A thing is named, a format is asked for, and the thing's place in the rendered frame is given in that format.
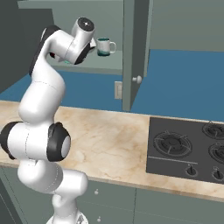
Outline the white mug with teal band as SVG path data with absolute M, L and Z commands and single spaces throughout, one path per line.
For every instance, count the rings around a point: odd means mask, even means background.
M 109 38 L 97 39 L 97 54 L 102 57 L 109 56 L 116 52 L 116 43 Z

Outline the dark open cabinet door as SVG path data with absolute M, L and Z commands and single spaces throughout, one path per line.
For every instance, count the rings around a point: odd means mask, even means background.
M 0 93 L 29 72 L 42 31 L 53 25 L 51 9 L 19 9 L 0 0 Z

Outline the grey-green open wall cabinet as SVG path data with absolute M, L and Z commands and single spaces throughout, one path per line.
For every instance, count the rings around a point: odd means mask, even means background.
M 54 23 L 70 33 L 79 17 L 89 18 L 95 27 L 94 39 L 110 38 L 116 51 L 107 57 L 93 50 L 78 66 L 58 62 L 51 56 L 48 63 L 56 70 L 90 73 L 118 74 L 123 72 L 123 0 L 26 0 L 19 1 L 20 9 L 51 9 Z

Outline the grey-green base cabinet door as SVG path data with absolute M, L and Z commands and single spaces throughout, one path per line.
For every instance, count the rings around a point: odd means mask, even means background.
M 133 224 L 133 211 L 78 201 L 78 208 L 89 224 Z

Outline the black gas hob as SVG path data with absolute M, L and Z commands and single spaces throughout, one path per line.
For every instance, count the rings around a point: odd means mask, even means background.
M 197 177 L 186 174 L 188 165 L 198 171 Z M 224 185 L 212 176 L 215 166 L 224 172 L 224 124 L 150 119 L 148 173 Z

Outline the grey-green closed wall cabinet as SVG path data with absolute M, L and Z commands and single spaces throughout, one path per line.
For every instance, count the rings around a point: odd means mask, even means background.
M 154 0 L 150 48 L 224 52 L 224 0 Z

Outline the grey-green wide base cabinet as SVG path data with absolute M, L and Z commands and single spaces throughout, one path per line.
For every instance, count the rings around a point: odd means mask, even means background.
M 135 224 L 224 224 L 224 203 L 136 189 Z

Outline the grey-green drawer front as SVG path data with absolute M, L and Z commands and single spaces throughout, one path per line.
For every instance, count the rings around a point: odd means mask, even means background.
M 135 202 L 135 189 L 124 185 L 90 181 L 84 198 L 95 204 L 132 210 Z

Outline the black hob knob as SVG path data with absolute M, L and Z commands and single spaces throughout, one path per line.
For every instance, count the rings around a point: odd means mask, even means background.
M 188 176 L 191 176 L 191 177 L 197 177 L 198 176 L 198 171 L 193 168 L 193 166 L 191 164 L 189 164 L 186 168 L 185 168 L 185 173 L 188 175 Z
M 224 172 L 217 166 L 213 168 L 212 176 L 214 179 L 223 181 L 224 180 Z

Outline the grey-green open cabinet door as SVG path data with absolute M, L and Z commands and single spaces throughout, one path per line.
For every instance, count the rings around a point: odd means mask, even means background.
M 147 75 L 153 0 L 123 0 L 122 110 L 130 111 L 141 84 L 132 81 Z

